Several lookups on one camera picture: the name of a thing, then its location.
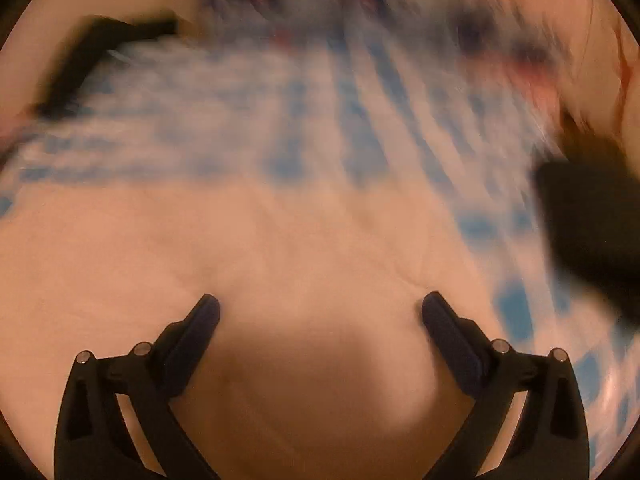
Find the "white quilted jacket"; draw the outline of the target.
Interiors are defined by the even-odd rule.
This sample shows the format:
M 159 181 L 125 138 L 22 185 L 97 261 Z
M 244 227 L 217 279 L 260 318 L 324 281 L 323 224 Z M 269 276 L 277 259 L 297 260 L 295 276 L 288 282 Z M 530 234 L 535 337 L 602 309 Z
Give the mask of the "white quilted jacket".
M 226 479 L 419 479 L 471 407 L 420 322 L 488 293 L 414 183 L 40 184 L 1 222 L 1 408 L 46 474 L 70 364 L 152 340 L 204 294 L 222 318 L 179 422 Z

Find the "pink clothes at right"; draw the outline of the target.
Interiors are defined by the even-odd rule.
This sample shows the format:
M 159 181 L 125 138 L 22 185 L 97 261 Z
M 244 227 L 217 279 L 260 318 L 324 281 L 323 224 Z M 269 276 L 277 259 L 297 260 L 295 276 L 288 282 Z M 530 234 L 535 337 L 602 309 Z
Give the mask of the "pink clothes at right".
M 555 114 L 561 108 L 558 78 L 542 63 L 497 58 L 490 64 L 492 76 L 510 84 L 536 110 Z

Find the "dark garment at right edge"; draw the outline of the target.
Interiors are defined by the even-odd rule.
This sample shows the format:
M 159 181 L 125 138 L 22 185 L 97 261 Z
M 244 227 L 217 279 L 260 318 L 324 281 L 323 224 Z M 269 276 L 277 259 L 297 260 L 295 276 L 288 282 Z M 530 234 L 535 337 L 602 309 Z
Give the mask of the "dark garment at right edge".
M 639 177 L 618 142 L 562 108 L 559 154 L 538 157 L 533 182 L 554 263 L 639 323 Z

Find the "blue checkered bagged quilt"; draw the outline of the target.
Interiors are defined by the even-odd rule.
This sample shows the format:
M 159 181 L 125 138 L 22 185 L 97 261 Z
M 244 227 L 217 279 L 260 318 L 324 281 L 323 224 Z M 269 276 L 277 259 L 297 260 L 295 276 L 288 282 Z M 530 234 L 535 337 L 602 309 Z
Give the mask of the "blue checkered bagged quilt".
M 634 426 L 639 338 L 550 269 L 529 184 L 546 123 L 510 88 L 415 61 L 378 32 L 294 50 L 166 39 L 107 55 L 81 103 L 79 116 L 29 127 L 1 175 L 1 222 L 40 184 L 414 183 L 444 203 L 488 293 L 480 312 L 454 310 L 515 349 L 572 359 L 593 474 Z

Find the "black garment by wall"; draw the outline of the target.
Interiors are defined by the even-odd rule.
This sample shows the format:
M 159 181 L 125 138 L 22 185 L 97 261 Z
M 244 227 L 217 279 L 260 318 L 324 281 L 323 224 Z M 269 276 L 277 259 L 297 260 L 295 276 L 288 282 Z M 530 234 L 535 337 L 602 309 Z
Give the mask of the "black garment by wall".
M 44 70 L 29 105 L 29 116 L 35 120 L 59 120 L 79 116 L 82 86 L 110 54 L 126 44 L 154 41 L 176 36 L 178 18 L 175 13 L 142 16 L 131 21 L 90 15 L 75 26 L 58 48 Z

